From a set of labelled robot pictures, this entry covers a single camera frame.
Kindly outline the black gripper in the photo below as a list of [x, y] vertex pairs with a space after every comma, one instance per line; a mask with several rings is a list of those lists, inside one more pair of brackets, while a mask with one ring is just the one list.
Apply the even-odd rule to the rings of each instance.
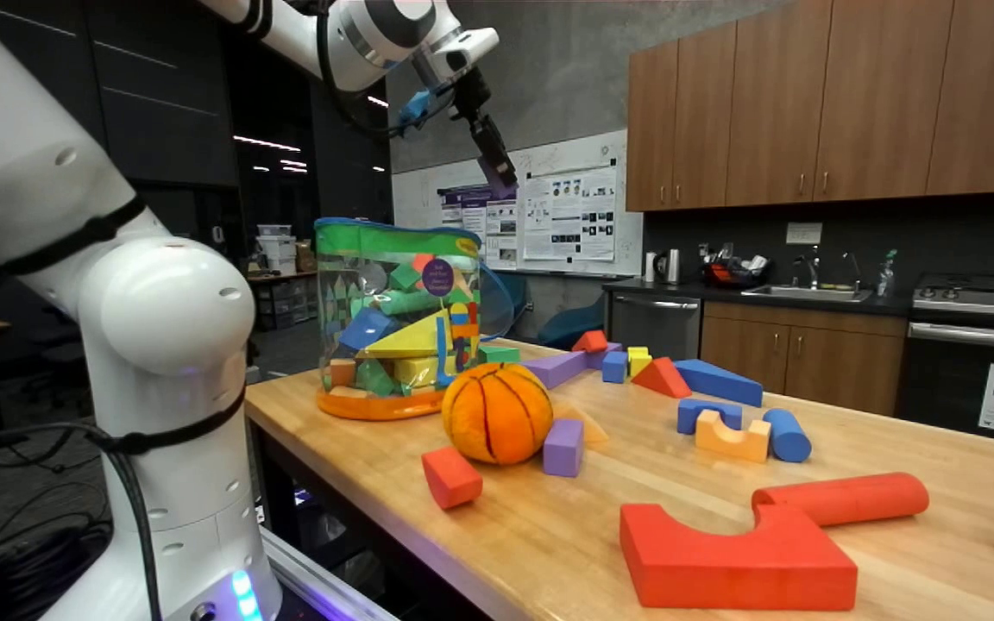
[[452, 108], [469, 124], [469, 139], [480, 149], [480, 164], [483, 164], [487, 178], [498, 186], [515, 186], [518, 173], [515, 173], [515, 163], [508, 154], [508, 144], [504, 144], [493, 117], [483, 110], [487, 101], [490, 101], [490, 87], [483, 83], [483, 77], [477, 68], [469, 68], [455, 83]]

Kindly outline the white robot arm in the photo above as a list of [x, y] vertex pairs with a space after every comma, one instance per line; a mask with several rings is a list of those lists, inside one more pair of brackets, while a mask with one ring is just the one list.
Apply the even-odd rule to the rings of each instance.
[[0, 273], [78, 323], [113, 533], [42, 621], [271, 621], [250, 436], [250, 279], [171, 233], [0, 43]]

